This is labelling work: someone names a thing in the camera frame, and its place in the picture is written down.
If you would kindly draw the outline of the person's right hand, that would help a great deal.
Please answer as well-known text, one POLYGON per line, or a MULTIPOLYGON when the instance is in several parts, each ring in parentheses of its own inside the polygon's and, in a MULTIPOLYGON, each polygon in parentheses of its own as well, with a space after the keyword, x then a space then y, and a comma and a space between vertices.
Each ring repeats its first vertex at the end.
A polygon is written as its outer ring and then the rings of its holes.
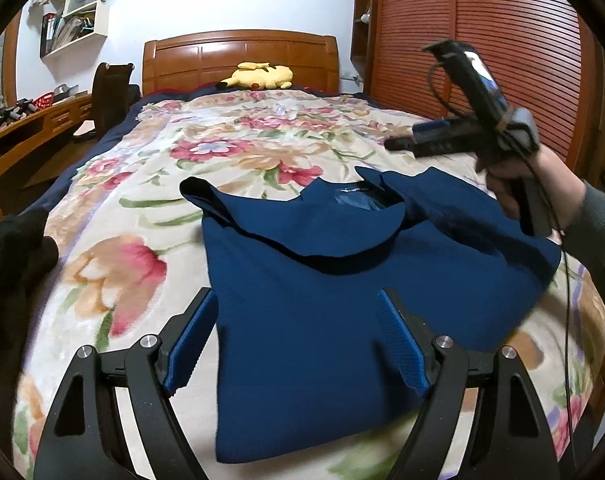
POLYGON ((519 220, 521 208, 509 184, 516 179, 532 180, 535 190, 542 192, 548 201, 562 231, 566 231, 578 216, 587 193, 587 184, 545 145, 529 156, 527 162, 509 158, 488 164, 477 156, 475 171, 478 174, 485 171, 488 190, 496 196, 504 214, 513 220, 519 220))

